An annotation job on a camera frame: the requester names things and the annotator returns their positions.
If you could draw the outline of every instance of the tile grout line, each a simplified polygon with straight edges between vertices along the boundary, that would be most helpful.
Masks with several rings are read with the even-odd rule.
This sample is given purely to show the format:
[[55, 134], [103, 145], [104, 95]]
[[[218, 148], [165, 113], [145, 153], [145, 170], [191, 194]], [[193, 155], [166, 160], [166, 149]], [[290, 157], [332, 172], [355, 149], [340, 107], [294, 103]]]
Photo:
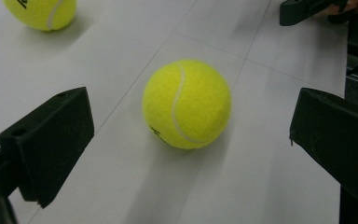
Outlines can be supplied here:
[[[294, 78], [295, 80], [304, 82], [304, 83], [306, 83], [306, 84], [308, 84], [308, 85], [311, 85], [312, 87], [319, 88], [319, 89], [322, 90], [322, 91], [328, 91], [326, 88], [324, 88], [324, 87], [322, 87], [322, 86], [319, 86], [319, 85], [316, 85], [316, 84], [314, 84], [314, 83], [308, 82], [308, 81], [303, 80], [303, 79], [301, 79], [301, 78], [299, 78], [299, 77], [291, 76], [291, 75], [289, 75], [289, 74], [287, 74], [287, 73], [284, 73], [284, 72], [282, 72], [282, 71], [280, 71], [280, 70], [277, 70], [277, 69], [275, 69], [275, 68], [271, 68], [271, 67], [265, 66], [265, 65], [262, 64], [262, 63], [258, 63], [258, 62], [255, 62], [255, 61], [252, 61], [252, 60], [249, 60], [249, 59], [246, 59], [246, 61], [248, 61], [248, 62], [250, 62], [250, 63], [256, 63], [256, 64], [258, 64], [258, 65], [260, 65], [260, 66], [262, 66], [262, 67], [265, 67], [265, 68], [267, 68], [267, 69], [269, 69], [269, 70], [272, 70], [272, 71], [274, 71], [274, 72], [279, 72], [279, 73], [281, 73], [281, 74], [283, 74], [283, 75], [285, 75], [285, 76], [287, 76], [287, 77]], [[339, 92], [336, 92], [336, 91], [328, 91], [328, 92], [334, 93], [335, 95], [340, 96], [340, 97], [343, 97], [343, 96], [344, 96], [344, 95], [342, 95], [342, 93], [339, 93]]]
[[[167, 38], [167, 41], [168, 41], [168, 39], [169, 39], [173, 34], [178, 34], [178, 35], [181, 35], [181, 36], [190, 38], [190, 37], [188, 37], [188, 36], [185, 36], [185, 35], [182, 35], [182, 34], [178, 33], [176, 30], [177, 30], [177, 28], [179, 27], [179, 25], [182, 23], [182, 21], [185, 19], [185, 17], [187, 16], [187, 14], [191, 11], [191, 9], [198, 3], [198, 1], [199, 1], [199, 0], [194, 1], [193, 6], [191, 6], [191, 8], [188, 10], [188, 12], [185, 14], [185, 16], [184, 16], [184, 17], [180, 20], [180, 22], [178, 22], [178, 24], [175, 26], [175, 28], [173, 29], [172, 33], [171, 33], [170, 36]], [[203, 158], [203, 160], [202, 160], [202, 162], [201, 162], [201, 165], [200, 165], [200, 167], [199, 167], [197, 173], [194, 175], [195, 178], [194, 178], [193, 183], [192, 183], [191, 186], [189, 186], [189, 188], [188, 188], [187, 196], [186, 196], [185, 200], [183, 201], [183, 204], [182, 204], [182, 206], [181, 206], [181, 208], [180, 208], [180, 210], [179, 210], [179, 212], [178, 212], [178, 214], [177, 214], [177, 218], [176, 218], [176, 220], [175, 220], [175, 222], [174, 222], [174, 223], [176, 223], [176, 224], [179, 222], [180, 217], [182, 216], [183, 209], [185, 208], [185, 204], [187, 203], [187, 200], [188, 200], [188, 197], [189, 197], [189, 192], [194, 188], [195, 179], [197, 179], [197, 176], [199, 175], [200, 170], [201, 170], [201, 167], [202, 167], [202, 164], [203, 164], [204, 162], [205, 162], [205, 156], [204, 156], [204, 158]]]
[[240, 79], [241, 71], [243, 70], [243, 68], [244, 68], [244, 66], [245, 66], [245, 64], [246, 64], [246, 61], [248, 60], [249, 52], [251, 51], [252, 45], [253, 45], [254, 42], [255, 42], [255, 38], [257, 37], [257, 34], [258, 34], [258, 32], [260, 31], [260, 28], [261, 28], [261, 26], [262, 26], [262, 24], [263, 24], [263, 21], [264, 21], [264, 19], [266, 18], [266, 15], [267, 15], [267, 12], [268, 12], [268, 10], [269, 10], [269, 6], [270, 6], [270, 5], [271, 5], [271, 0], [268, 1], [268, 4], [267, 4], [267, 6], [266, 6], [266, 9], [264, 10], [263, 17], [261, 18], [260, 23], [258, 24], [257, 30], [255, 31], [255, 35], [254, 35], [254, 37], [253, 37], [253, 39], [252, 39], [251, 44], [249, 45], [248, 51], [246, 52], [245, 58], [244, 58], [243, 63], [242, 63], [241, 70], [240, 70], [240, 72], [238, 73], [237, 78], [235, 79], [235, 82], [234, 82], [234, 84], [233, 84], [233, 86], [232, 86], [231, 92], [234, 92], [234, 89], [235, 89], [235, 86], [237, 85], [238, 79]]
[[171, 33], [168, 35], [168, 37], [164, 40], [164, 42], [159, 46], [158, 50], [156, 50], [156, 53], [153, 55], [153, 57], [150, 59], [150, 61], [147, 63], [147, 65], [144, 67], [144, 69], [140, 72], [140, 74], [138, 75], [138, 77], [132, 82], [132, 84], [129, 86], [129, 88], [126, 90], [126, 92], [123, 94], [123, 96], [121, 97], [121, 99], [118, 101], [118, 103], [115, 105], [115, 107], [113, 108], [113, 110], [110, 112], [110, 114], [107, 116], [107, 118], [103, 121], [101, 127], [95, 132], [95, 135], [101, 130], [101, 128], [104, 126], [104, 124], [109, 120], [109, 118], [112, 116], [112, 114], [115, 112], [115, 110], [118, 108], [118, 106], [121, 104], [121, 102], [123, 101], [123, 99], [127, 96], [127, 94], [129, 93], [129, 91], [132, 89], [133, 85], [138, 81], [139, 77], [142, 75], [142, 73], [145, 71], [145, 69], [147, 68], [148, 65], [150, 65], [150, 63], [155, 59], [156, 55], [161, 51], [162, 47], [165, 46], [165, 44], [168, 42], [168, 40], [171, 38], [172, 34], [174, 33], [174, 31], [176, 30], [176, 28], [179, 26], [180, 23], [182, 23], [183, 19], [185, 18], [185, 16], [188, 14], [188, 12], [191, 10], [191, 8], [193, 8], [193, 6], [196, 5], [196, 3], [198, 2], [198, 0], [196, 0], [193, 5], [190, 7], [190, 9], [187, 11], [187, 13], [182, 17], [182, 19], [175, 25], [175, 27], [172, 29]]
[[245, 58], [244, 58], [243, 56], [240, 56], [240, 55], [237, 55], [237, 54], [233, 54], [232, 52], [229, 52], [229, 51], [227, 51], [227, 50], [225, 50], [225, 49], [220, 49], [220, 48], [218, 48], [218, 47], [216, 47], [216, 46], [213, 46], [213, 45], [210, 45], [210, 44], [208, 44], [208, 43], [202, 42], [202, 41], [200, 41], [200, 40], [198, 40], [198, 39], [196, 39], [196, 38], [190, 37], [190, 36], [188, 36], [188, 35], [181, 34], [180, 32], [177, 32], [177, 31], [174, 31], [174, 33], [176, 33], [177, 35], [181, 35], [182, 37], [189, 38], [189, 39], [191, 39], [191, 40], [193, 40], [193, 41], [195, 41], [195, 42], [198, 42], [198, 43], [200, 43], [200, 44], [202, 44], [202, 45], [205, 45], [205, 46], [207, 46], [207, 47], [209, 47], [209, 48], [211, 48], [211, 49], [216, 49], [216, 50], [219, 50], [219, 51], [223, 51], [223, 52], [225, 52], [226, 54], [230, 54], [231, 56], [235, 56], [235, 57], [237, 57], [237, 58], [241, 58], [241, 59], [244, 59], [244, 60], [245, 60]]
[[36, 215], [39, 213], [40, 209], [41, 209], [41, 207], [39, 207], [39, 208], [37, 209], [37, 211], [36, 211], [36, 212], [34, 213], [34, 215], [31, 217], [31, 220], [28, 222], [28, 224], [31, 224], [31, 222], [34, 220], [34, 218], [36, 217]]

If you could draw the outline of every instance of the white tile floor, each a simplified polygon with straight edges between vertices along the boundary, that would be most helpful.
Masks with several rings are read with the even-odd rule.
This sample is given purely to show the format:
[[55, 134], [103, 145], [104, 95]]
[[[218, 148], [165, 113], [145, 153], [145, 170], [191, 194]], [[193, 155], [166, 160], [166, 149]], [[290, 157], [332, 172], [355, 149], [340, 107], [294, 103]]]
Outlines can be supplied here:
[[[0, 5], [0, 132], [52, 95], [89, 91], [96, 136], [46, 209], [10, 198], [20, 223], [337, 223], [338, 183], [288, 131], [301, 87], [344, 92], [346, 28], [280, 27], [278, 0], [79, 0], [41, 33]], [[186, 153], [145, 127], [162, 65], [214, 66], [232, 89], [222, 136]]]

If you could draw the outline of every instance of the black plastic bracket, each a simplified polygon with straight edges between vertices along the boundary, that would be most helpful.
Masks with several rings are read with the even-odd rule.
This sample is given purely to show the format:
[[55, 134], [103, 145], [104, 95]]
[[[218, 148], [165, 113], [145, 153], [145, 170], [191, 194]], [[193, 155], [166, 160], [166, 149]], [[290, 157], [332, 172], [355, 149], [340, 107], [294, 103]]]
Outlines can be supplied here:
[[[321, 12], [325, 8], [336, 5], [339, 12], [343, 12], [348, 0], [286, 0], [280, 6], [281, 26], [296, 25], [303, 20]], [[354, 10], [339, 15], [330, 15], [328, 20], [334, 24], [340, 24], [350, 19]]]
[[[7, 202], [0, 212], [10, 213], [7, 197], [17, 187], [25, 201], [48, 206], [93, 135], [86, 88], [55, 95], [0, 133], [0, 204]], [[0, 223], [16, 223], [10, 217]]]
[[358, 199], [358, 106], [328, 92], [303, 88], [290, 139]]

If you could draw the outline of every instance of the tennis ball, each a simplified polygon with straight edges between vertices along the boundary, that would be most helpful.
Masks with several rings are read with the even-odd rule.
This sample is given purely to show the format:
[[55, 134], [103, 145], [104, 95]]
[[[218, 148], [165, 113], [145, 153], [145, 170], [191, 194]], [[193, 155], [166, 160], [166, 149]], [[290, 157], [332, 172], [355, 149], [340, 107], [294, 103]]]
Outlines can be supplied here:
[[200, 61], [169, 63], [145, 87], [145, 121], [152, 133], [172, 147], [208, 146], [226, 128], [230, 111], [225, 79]]
[[75, 16], [76, 0], [3, 0], [26, 25], [43, 31], [60, 30]]

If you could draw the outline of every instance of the yellow tennis ball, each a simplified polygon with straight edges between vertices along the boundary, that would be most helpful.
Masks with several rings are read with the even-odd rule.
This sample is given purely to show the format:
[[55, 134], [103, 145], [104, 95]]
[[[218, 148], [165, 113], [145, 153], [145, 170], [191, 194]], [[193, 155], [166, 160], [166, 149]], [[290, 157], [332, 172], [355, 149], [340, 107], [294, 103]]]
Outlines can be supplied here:
[[226, 128], [230, 111], [231, 96], [225, 79], [200, 61], [169, 63], [145, 87], [145, 121], [172, 147], [194, 149], [211, 144]]
[[26, 25], [43, 31], [60, 30], [75, 16], [76, 0], [3, 0]]

